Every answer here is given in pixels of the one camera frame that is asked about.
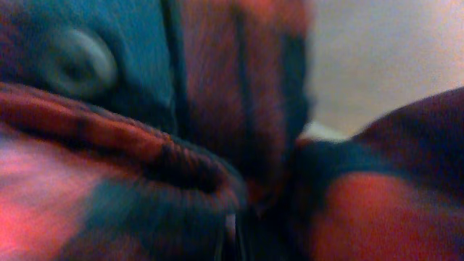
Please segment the red navy plaid shirt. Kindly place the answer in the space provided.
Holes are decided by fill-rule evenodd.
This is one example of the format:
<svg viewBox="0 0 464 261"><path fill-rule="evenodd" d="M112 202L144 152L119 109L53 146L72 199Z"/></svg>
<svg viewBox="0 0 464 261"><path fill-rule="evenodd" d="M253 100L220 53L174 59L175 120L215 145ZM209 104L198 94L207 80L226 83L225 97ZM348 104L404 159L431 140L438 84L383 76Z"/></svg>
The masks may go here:
<svg viewBox="0 0 464 261"><path fill-rule="evenodd" d="M3 260L461 260L463 90L302 135L308 1L3 1Z"/></svg>

